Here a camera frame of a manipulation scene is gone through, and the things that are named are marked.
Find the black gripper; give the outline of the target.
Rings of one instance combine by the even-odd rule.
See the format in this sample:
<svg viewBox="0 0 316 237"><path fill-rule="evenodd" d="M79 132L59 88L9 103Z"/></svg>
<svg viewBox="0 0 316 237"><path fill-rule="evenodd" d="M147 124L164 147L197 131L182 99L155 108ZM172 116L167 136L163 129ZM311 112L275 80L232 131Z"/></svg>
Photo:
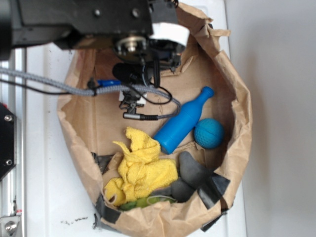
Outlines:
<svg viewBox="0 0 316 237"><path fill-rule="evenodd" d="M154 78L154 87L160 86L160 71L175 69L181 64L190 31L174 23L154 23L149 37L129 36L116 42L114 53L122 61L112 73L122 83L149 86L149 77Z"/></svg>

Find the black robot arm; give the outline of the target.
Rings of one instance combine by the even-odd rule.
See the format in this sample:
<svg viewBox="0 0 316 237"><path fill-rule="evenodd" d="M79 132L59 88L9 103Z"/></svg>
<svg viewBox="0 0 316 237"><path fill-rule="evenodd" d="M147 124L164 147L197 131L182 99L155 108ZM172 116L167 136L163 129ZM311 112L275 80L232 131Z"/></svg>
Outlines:
<svg viewBox="0 0 316 237"><path fill-rule="evenodd" d="M189 30L175 0L3 0L0 58L16 48L54 43L60 49L110 48L120 59L114 76L124 84L160 84L160 71L180 66Z"/></svg>

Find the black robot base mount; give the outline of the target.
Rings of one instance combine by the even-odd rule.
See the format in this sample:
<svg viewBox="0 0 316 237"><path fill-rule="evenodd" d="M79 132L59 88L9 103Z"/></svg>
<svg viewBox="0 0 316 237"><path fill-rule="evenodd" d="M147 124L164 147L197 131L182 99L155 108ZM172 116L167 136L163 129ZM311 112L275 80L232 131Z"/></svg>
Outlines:
<svg viewBox="0 0 316 237"><path fill-rule="evenodd" d="M16 166L17 117L5 104L0 104L0 180Z"/></svg>

